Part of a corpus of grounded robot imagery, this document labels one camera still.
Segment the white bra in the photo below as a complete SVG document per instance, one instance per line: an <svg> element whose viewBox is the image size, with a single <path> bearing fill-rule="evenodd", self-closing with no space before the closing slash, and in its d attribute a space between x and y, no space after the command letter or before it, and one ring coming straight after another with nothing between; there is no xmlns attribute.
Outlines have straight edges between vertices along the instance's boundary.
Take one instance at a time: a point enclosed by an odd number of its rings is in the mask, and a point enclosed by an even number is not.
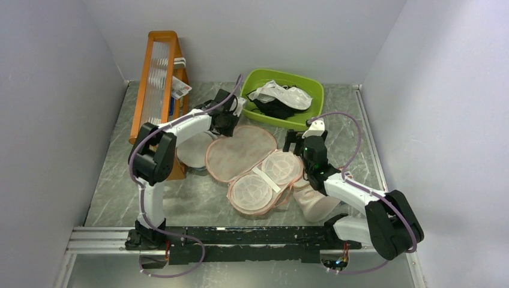
<svg viewBox="0 0 509 288"><path fill-rule="evenodd" d="M280 86L275 80L270 80L253 92L248 92L251 101L270 103L275 100L295 110L307 110L312 105L312 97L296 86Z"/></svg>

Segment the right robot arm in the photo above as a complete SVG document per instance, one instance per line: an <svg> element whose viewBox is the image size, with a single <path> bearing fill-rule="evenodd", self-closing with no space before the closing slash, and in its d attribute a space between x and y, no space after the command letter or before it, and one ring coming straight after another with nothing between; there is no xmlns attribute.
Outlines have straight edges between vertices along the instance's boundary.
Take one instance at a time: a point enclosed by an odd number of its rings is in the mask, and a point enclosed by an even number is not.
<svg viewBox="0 0 509 288"><path fill-rule="evenodd" d="M324 232L327 246L339 248L346 241L366 243L385 260L416 251L424 231L406 196L399 190L383 192L347 177L328 162L326 138L326 131L308 136L290 129L283 150L288 152L291 144L295 145L294 154L303 162L306 188L345 202L364 215L363 219L347 215L330 219L331 228Z"/></svg>

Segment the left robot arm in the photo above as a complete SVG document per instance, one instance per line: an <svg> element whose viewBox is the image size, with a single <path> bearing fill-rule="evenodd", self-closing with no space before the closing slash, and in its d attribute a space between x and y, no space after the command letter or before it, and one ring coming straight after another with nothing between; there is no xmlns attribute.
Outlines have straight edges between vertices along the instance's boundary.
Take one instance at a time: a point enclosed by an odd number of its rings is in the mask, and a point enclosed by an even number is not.
<svg viewBox="0 0 509 288"><path fill-rule="evenodd" d="M246 104L246 99L221 89L215 99L177 119L141 126L128 157L130 176L139 189L139 215L128 247L145 244L156 250L164 246L163 182L172 172L177 147L201 133L231 137Z"/></svg>

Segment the beige mesh laundry bag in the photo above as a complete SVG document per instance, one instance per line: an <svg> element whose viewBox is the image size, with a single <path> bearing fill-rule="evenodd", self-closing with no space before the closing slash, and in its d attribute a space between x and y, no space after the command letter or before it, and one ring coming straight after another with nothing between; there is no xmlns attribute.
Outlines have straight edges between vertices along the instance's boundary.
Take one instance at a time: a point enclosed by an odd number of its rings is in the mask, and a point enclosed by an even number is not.
<svg viewBox="0 0 509 288"><path fill-rule="evenodd" d="M304 179L299 179L292 188L294 199L301 208L304 218L309 222L325 219L340 204L339 199L314 190Z"/></svg>

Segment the green plastic basin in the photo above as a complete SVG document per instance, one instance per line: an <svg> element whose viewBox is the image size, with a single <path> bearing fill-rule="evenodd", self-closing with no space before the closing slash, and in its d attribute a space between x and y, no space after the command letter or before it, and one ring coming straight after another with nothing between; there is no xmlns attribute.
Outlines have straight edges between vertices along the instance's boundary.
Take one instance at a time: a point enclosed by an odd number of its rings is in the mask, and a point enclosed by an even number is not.
<svg viewBox="0 0 509 288"><path fill-rule="evenodd" d="M253 120L304 131L306 121L324 106L324 87L318 81L287 72L258 68L244 82L244 114Z"/></svg>

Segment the white packaged card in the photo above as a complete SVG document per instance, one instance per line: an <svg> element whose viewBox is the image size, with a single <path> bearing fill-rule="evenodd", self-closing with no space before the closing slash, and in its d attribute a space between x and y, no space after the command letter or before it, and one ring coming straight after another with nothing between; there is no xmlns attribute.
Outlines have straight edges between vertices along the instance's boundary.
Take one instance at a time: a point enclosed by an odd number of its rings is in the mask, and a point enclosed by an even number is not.
<svg viewBox="0 0 509 288"><path fill-rule="evenodd" d="M177 77L172 77L172 86L171 86L171 97L179 100L183 96L186 96L190 91L192 90L192 87L183 82L182 80L179 80Z"/></svg>

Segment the orange wooden rack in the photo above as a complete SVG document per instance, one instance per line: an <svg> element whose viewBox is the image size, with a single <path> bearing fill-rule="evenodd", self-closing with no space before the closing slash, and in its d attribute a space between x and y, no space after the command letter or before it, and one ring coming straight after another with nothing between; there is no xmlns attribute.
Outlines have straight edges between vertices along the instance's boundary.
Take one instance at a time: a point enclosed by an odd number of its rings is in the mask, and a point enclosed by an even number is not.
<svg viewBox="0 0 509 288"><path fill-rule="evenodd" d="M146 122L162 124L190 110L189 96L171 97L172 77L189 83L186 67L173 69L173 60L184 57L175 31L151 31L143 62L129 143L136 141L139 128Z"/></svg>

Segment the white grey small case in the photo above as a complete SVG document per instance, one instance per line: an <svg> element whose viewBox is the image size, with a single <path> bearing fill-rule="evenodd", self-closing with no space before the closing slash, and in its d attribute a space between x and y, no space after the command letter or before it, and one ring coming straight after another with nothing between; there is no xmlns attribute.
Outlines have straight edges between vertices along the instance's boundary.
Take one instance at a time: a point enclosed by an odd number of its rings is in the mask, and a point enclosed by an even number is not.
<svg viewBox="0 0 509 288"><path fill-rule="evenodd" d="M173 69L174 70L185 68L186 65L187 65L187 61L184 57L177 57L173 60Z"/></svg>

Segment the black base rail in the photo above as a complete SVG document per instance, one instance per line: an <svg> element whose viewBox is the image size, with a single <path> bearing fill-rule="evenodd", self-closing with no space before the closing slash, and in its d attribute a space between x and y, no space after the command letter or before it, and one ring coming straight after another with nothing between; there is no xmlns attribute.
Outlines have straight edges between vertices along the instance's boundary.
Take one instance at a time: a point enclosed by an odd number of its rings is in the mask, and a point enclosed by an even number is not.
<svg viewBox="0 0 509 288"><path fill-rule="evenodd" d="M325 226L205 227L167 226L168 235L131 229L127 251L159 253L169 265L203 262L285 261L320 263L325 250L360 249Z"/></svg>

